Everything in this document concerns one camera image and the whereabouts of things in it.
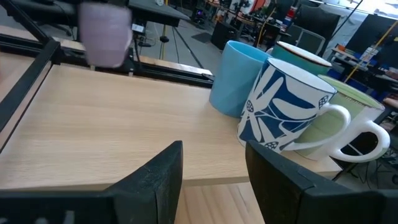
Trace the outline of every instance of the white mug handle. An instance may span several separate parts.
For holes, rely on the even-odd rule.
[[[303,142],[303,143],[292,142],[284,148],[284,151],[309,149],[312,147],[321,146],[343,134],[343,132],[346,130],[347,126],[349,125],[349,122],[351,122],[351,115],[349,114],[348,110],[340,105],[332,105],[330,103],[325,103],[322,106],[322,108],[319,110],[318,116],[326,113],[327,111],[336,111],[337,113],[340,114],[341,118],[343,118],[343,126],[336,134],[334,134],[332,137],[328,137],[326,139],[322,139],[316,142]]]
[[[351,156],[343,153],[341,149],[332,150],[329,155],[335,159],[347,162],[368,162],[381,157],[390,146],[390,135],[373,121],[367,121],[358,127],[358,135],[363,132],[374,133],[377,137],[377,146],[370,153],[362,156]]]

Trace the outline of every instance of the floor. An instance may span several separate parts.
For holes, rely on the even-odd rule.
[[[0,7],[0,25],[9,26],[17,29],[24,29],[20,24],[15,22],[11,17],[8,17],[6,11]],[[66,34],[60,30],[57,30],[50,26],[42,26],[43,30],[48,34],[61,37],[64,39],[72,39],[72,37],[66,36]],[[152,47],[143,47],[139,49],[141,55],[145,55],[152,58],[159,58],[161,43],[158,41],[159,36],[162,34],[163,25],[156,24],[153,22],[147,23],[147,42],[153,45]],[[205,69],[209,69],[213,74],[218,69],[218,64],[221,60],[221,53],[211,43],[202,43],[192,38],[193,35],[200,34],[202,32],[209,32],[207,30],[199,29],[193,24],[187,21],[180,21],[180,25],[177,28],[178,33],[173,33],[170,26],[167,26],[167,37],[170,39],[169,43],[165,45],[164,60],[171,62],[179,62],[185,65],[191,65],[199,67],[198,62],[193,58],[190,51],[195,54],[200,64]],[[353,174],[345,174],[337,182],[353,190],[368,190],[376,189],[376,177],[379,180],[379,188],[381,189],[398,189],[397,185],[394,185],[391,181],[392,174],[386,172],[385,168],[381,167],[378,174],[374,172],[376,170],[376,162],[369,163],[368,167],[366,164],[361,164],[355,168]]]

